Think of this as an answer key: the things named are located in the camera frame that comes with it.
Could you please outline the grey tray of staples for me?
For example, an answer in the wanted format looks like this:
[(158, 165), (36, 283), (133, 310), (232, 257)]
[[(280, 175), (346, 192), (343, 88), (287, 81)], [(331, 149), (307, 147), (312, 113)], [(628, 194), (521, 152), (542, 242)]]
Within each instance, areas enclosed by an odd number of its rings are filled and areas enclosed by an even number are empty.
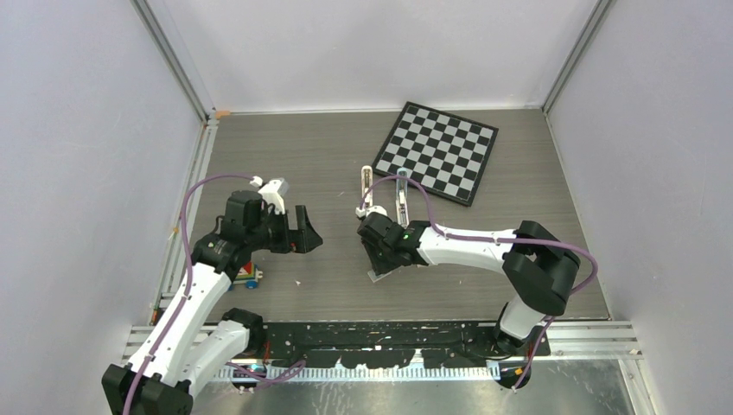
[(386, 277), (390, 276), (391, 274), (392, 274), (392, 272), (391, 272), (391, 271), (389, 271), (389, 272), (382, 272), (382, 273), (377, 273), (377, 272), (376, 272), (376, 271), (374, 271), (374, 270), (370, 270), (370, 271), (368, 271), (368, 272), (367, 272), (367, 276), (369, 277), (369, 279), (370, 279), (370, 280), (371, 280), (371, 281), (372, 281), (373, 283), (377, 283), (377, 282), (379, 282), (380, 280), (382, 280), (382, 279), (384, 279), (384, 278), (386, 278)]

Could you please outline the light blue white stapler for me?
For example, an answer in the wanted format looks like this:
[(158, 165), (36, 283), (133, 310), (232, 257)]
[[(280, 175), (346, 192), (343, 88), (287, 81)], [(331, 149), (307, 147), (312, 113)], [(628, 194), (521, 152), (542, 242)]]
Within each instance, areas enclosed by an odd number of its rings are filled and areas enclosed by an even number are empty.
[(396, 172), (396, 176), (398, 177), (398, 179), (395, 181), (395, 184), (396, 184), (395, 203), (396, 203), (396, 210), (397, 210), (397, 222), (401, 227), (407, 228), (410, 222), (409, 212), (408, 212), (408, 207), (407, 207), (407, 190), (409, 187), (409, 182), (407, 181), (408, 169), (407, 168), (398, 168)]

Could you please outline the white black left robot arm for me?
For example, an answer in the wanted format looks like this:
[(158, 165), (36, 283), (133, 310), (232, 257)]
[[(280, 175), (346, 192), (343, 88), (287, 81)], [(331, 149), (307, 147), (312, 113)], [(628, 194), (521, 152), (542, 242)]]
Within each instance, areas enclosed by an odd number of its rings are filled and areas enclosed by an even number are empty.
[(194, 340), (213, 307), (254, 252), (307, 253), (322, 245), (307, 208), (295, 207), (296, 228), (277, 191), (240, 190), (226, 201), (215, 231), (188, 255), (187, 275), (143, 345), (123, 365), (111, 364), (101, 384), (114, 414), (189, 414), (206, 384), (235, 355), (258, 356), (263, 318), (233, 308), (200, 343)]

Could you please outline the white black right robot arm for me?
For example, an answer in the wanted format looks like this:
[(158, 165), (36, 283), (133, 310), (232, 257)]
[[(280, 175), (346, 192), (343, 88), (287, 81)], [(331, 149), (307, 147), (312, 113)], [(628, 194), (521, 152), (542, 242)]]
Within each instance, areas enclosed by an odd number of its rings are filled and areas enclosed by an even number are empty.
[(539, 223), (485, 232), (414, 220), (406, 226), (372, 211), (357, 229), (378, 280), (400, 267), (464, 265), (507, 277), (516, 295), (502, 309), (493, 341), (503, 354), (517, 354), (547, 316), (561, 316), (580, 268), (580, 258)]

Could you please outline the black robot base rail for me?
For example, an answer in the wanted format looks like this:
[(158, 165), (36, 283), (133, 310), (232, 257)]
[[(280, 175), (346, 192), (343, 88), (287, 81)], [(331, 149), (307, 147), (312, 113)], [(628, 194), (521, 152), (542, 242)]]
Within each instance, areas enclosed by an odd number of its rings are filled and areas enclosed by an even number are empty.
[(263, 359), (276, 367), (305, 361), (307, 368), (404, 368), (421, 359), (429, 369), (484, 367), (488, 361), (525, 363), (534, 351), (550, 354), (545, 335), (536, 345), (540, 326), (509, 354), (496, 342), (494, 322), (267, 322), (256, 343), (239, 358)]

